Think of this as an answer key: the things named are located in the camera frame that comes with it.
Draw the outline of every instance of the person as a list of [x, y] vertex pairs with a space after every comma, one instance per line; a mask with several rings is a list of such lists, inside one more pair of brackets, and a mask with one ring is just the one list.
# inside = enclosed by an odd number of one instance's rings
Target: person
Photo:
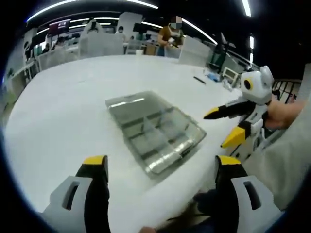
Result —
[[56, 43], [54, 44], [54, 46], [52, 47], [52, 50], [54, 49], [59, 49], [59, 48], [62, 48], [65, 44], [65, 38], [63, 37], [59, 37], [56, 41]]
[[160, 44], [158, 49], [158, 56], [164, 56], [164, 47], [175, 46], [178, 47], [184, 42], [184, 33], [181, 30], [183, 20], [179, 16], [175, 16], [171, 19], [168, 26], [163, 27], [157, 37], [157, 41]]
[[[255, 151], [242, 165], [248, 175], [255, 175], [272, 191], [274, 203], [280, 210], [286, 210], [280, 219], [272, 225], [270, 232], [285, 226], [306, 224], [301, 219], [305, 214], [301, 208], [310, 205], [310, 165], [311, 165], [311, 95], [308, 101], [297, 100], [284, 104], [273, 97], [268, 106], [268, 118], [265, 127], [270, 129], [286, 129], [284, 134], [264, 151]], [[200, 212], [209, 215], [213, 208], [213, 200], [217, 193], [210, 190], [197, 194]], [[186, 229], [185, 233], [214, 232], [212, 218]], [[149, 227], [140, 233], [156, 233]]]
[[116, 31], [116, 34], [121, 34], [122, 38], [123, 38], [123, 42], [126, 41], [126, 36], [124, 34], [124, 27], [123, 26], [119, 26], [118, 30]]
[[46, 43], [45, 48], [44, 48], [44, 50], [42, 51], [42, 54], [44, 54], [44, 53], [46, 53], [46, 52], [48, 52], [48, 51], [50, 51], [50, 44], [49, 44], [49, 43]]

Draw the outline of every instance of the white table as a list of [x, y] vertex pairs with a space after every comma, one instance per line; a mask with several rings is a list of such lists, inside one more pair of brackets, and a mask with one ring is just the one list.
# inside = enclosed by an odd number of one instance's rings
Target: white table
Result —
[[[203, 120], [213, 106], [237, 97], [221, 84], [193, 76], [202, 68], [155, 56], [106, 56], [65, 63], [39, 73], [12, 110], [5, 137], [9, 165], [37, 211], [83, 160], [109, 156], [109, 222], [113, 233], [137, 233], [178, 213], [213, 180], [216, 154], [238, 119]], [[198, 152], [160, 183], [135, 162], [105, 100], [152, 90], [206, 130]]]

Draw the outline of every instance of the plastic container compartment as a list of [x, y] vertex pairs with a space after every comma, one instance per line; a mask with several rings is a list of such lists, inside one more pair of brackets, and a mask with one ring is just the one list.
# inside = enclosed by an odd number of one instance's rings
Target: plastic container compartment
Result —
[[191, 117], [153, 92], [106, 101], [130, 151], [149, 175], [159, 175], [205, 136]]

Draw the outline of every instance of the ceiling light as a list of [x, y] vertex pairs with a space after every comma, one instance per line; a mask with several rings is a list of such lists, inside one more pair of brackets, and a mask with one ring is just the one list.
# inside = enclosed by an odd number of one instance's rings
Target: ceiling light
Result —
[[189, 26], [193, 27], [195, 30], [199, 31], [200, 33], [202, 33], [204, 36], [206, 36], [208, 39], [210, 39], [215, 45], [217, 45], [218, 43], [216, 42], [216, 40], [214, 40], [212, 37], [210, 37], [209, 35], [207, 35], [204, 31], [202, 31], [201, 29], [199, 29], [197, 26], [193, 25], [192, 23], [190, 23], [189, 21], [185, 20], [184, 18], [182, 19], [183, 22], [187, 23]]
[[252, 36], [249, 37], [249, 47], [251, 49], [254, 49], [254, 38]]
[[73, 2], [73, 1], [80, 1], [80, 0], [66, 0], [66, 1], [62, 1], [62, 2], [59, 2], [59, 3], [56, 3], [54, 5], [51, 5], [51, 6], [48, 6], [44, 9], [42, 9], [41, 11], [38, 11], [37, 13], [33, 14], [32, 16], [30, 16], [28, 19], [27, 19], [27, 23], [29, 22], [29, 20], [33, 19], [34, 17], [38, 16], [39, 14], [49, 10], [49, 9], [52, 9], [56, 6], [60, 6], [60, 5], [63, 5], [63, 4], [66, 4], [66, 3], [70, 3], [70, 2]]
[[81, 25], [71, 26], [71, 27], [69, 27], [69, 29], [81, 28], [81, 27], [85, 27], [86, 25], [87, 25], [87, 24], [81, 24]]
[[75, 23], [75, 22], [80, 22], [80, 21], [88, 21], [89, 18], [82, 18], [82, 19], [77, 19], [77, 20], [72, 20], [70, 23]]
[[46, 29], [43, 29], [42, 31], [39, 31], [39, 32], [37, 33], [37, 35], [39, 35], [39, 34], [41, 34], [41, 33], [43, 33], [43, 32], [46, 32], [48, 29], [49, 29], [49, 28], [46, 28]]
[[254, 55], [253, 55], [253, 53], [251, 53], [251, 55], [250, 55], [250, 57], [249, 57], [249, 61], [250, 61], [251, 63], [253, 63], [253, 59], [254, 59]]
[[119, 20], [119, 18], [110, 18], [110, 17], [103, 17], [103, 18], [94, 18], [95, 20], [101, 20], [101, 19], [106, 19], [106, 20]]
[[137, 0], [123, 0], [123, 1], [130, 1], [130, 2], [141, 4], [141, 5], [149, 6], [149, 7], [155, 8], [155, 9], [158, 8], [157, 6], [154, 6], [154, 5], [151, 5], [149, 3], [142, 2], [142, 1], [137, 1]]
[[150, 25], [150, 26], [154, 26], [156, 28], [163, 28], [162, 26], [159, 26], [159, 25], [156, 25], [156, 24], [153, 24], [153, 23], [147, 23], [147, 22], [141, 22], [142, 24], [147, 24], [147, 25]]
[[249, 7], [248, 0], [242, 0], [242, 2], [246, 15], [251, 17], [251, 8]]

